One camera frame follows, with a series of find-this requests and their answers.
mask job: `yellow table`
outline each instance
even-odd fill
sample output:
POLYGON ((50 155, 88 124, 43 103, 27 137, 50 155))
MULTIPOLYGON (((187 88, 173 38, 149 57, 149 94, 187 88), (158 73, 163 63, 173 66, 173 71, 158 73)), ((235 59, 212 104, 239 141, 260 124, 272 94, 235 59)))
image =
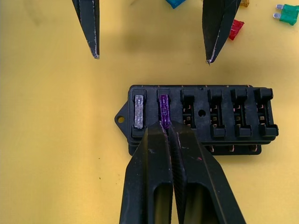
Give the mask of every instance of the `yellow table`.
POLYGON ((247 223, 298 223, 299 23, 273 19, 278 3, 298 1, 240 8, 244 27, 208 66, 200 0, 102 0, 100 60, 71 0, 1 1, 0 223, 118 223, 130 155, 114 116, 133 84, 273 88, 277 139, 217 160, 247 223))

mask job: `small hole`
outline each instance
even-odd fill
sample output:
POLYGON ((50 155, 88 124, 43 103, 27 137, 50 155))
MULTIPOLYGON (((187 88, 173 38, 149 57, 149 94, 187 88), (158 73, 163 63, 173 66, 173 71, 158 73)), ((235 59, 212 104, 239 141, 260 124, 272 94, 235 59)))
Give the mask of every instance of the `small hole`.
POLYGON ((206 112, 204 110, 200 110, 200 111, 198 111, 198 115, 200 117, 204 117, 206 115, 206 112))
POLYGON ((120 116, 117 118, 118 123, 123 123, 125 122, 125 118, 123 116, 120 116))

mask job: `blade fuse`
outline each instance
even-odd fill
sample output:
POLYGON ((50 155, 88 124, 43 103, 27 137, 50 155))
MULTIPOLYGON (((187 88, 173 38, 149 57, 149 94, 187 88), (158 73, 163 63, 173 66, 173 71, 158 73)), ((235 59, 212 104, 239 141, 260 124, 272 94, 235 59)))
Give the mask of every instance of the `blade fuse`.
POLYGON ((164 129, 168 129, 170 125, 168 95, 160 95, 159 104, 160 104, 161 124, 164 129))
POLYGON ((299 6, 290 5, 276 5, 277 9, 281 10, 281 13, 274 13, 273 17, 279 19, 279 21, 287 22, 290 25, 295 25, 299 14, 299 6))
POLYGON ((230 29, 229 38, 233 41, 235 37, 238 35, 239 31, 241 30, 244 22, 234 20, 232 28, 230 29))
POLYGON ((135 96, 135 122, 134 127, 143 128, 143 95, 135 96))

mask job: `black fuse box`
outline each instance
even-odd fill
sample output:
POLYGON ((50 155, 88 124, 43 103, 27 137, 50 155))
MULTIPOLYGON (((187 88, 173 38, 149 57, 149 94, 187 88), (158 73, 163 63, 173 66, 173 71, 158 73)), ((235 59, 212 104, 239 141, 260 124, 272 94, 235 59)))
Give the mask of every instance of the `black fuse box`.
POLYGON ((144 131, 160 118, 159 96, 168 95, 170 119, 188 125, 213 155, 260 154, 278 136, 272 89, 249 85, 133 85, 115 122, 133 155, 144 131), (136 104, 136 96, 142 103, 136 104), (141 127, 134 125, 136 119, 141 127))

